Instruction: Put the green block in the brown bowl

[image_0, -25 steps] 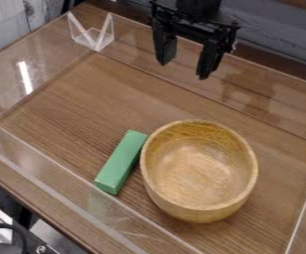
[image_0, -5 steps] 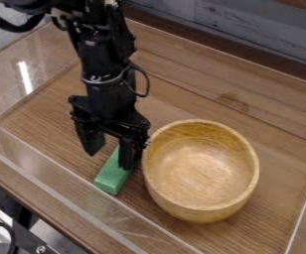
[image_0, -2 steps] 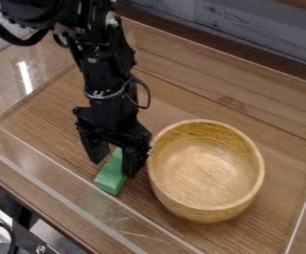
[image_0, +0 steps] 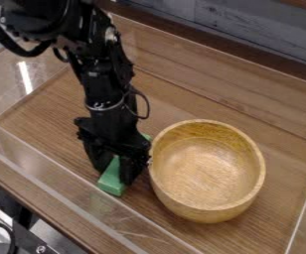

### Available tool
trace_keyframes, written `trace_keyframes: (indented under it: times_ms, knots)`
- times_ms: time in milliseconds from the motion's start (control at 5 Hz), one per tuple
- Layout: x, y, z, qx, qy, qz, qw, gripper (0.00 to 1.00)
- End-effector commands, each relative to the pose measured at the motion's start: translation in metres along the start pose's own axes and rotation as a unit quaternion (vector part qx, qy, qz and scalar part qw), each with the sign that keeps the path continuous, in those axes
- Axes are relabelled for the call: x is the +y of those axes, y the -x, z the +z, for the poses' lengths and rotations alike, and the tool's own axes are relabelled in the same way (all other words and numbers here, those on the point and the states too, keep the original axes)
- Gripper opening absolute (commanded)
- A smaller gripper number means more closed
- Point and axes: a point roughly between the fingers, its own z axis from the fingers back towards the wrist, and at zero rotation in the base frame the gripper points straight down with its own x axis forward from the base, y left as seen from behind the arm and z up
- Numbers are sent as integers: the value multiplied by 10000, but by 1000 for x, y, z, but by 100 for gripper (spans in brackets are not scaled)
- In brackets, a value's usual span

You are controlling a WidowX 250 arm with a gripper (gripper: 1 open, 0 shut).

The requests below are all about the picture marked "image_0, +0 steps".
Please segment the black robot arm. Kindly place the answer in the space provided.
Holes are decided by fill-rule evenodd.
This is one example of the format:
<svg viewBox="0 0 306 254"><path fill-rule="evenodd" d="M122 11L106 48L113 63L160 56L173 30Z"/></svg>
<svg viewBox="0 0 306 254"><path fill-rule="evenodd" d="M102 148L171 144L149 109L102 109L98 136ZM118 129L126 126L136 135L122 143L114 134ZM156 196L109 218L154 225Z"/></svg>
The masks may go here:
<svg viewBox="0 0 306 254"><path fill-rule="evenodd" d="M150 142L137 128L133 63L112 18L94 0L0 0L0 44L34 58L51 50L67 63L83 89L86 117L75 119L77 137L97 170L120 159L120 182L130 185L148 167Z"/></svg>

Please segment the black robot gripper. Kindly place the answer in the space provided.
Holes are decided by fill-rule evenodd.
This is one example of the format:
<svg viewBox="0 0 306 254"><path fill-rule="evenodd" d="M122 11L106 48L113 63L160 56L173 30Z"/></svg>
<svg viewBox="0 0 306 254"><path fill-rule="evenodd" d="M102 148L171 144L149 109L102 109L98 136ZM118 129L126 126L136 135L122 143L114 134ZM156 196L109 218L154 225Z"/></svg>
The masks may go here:
<svg viewBox="0 0 306 254"><path fill-rule="evenodd" d="M113 160L108 145L122 144L138 137L138 121L146 116L138 115L137 99L121 98L118 101L85 101L88 117L75 119L77 137L96 170L102 174ZM120 181L130 186L148 167L148 155L120 157Z"/></svg>

